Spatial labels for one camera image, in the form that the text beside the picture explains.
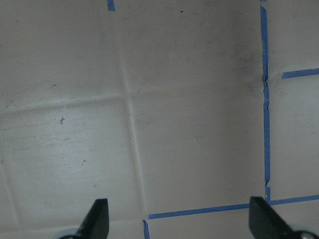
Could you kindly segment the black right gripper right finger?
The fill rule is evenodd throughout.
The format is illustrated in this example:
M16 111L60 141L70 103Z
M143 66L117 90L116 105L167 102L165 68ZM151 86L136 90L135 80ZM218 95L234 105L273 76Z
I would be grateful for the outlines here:
M309 232L293 230L262 197L250 198L249 229L256 239L309 238Z

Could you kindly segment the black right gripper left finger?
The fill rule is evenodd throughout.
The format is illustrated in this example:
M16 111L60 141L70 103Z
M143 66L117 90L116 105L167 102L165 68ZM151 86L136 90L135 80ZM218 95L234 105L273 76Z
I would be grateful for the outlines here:
M107 199L96 199L77 230L75 239L106 239L109 233Z

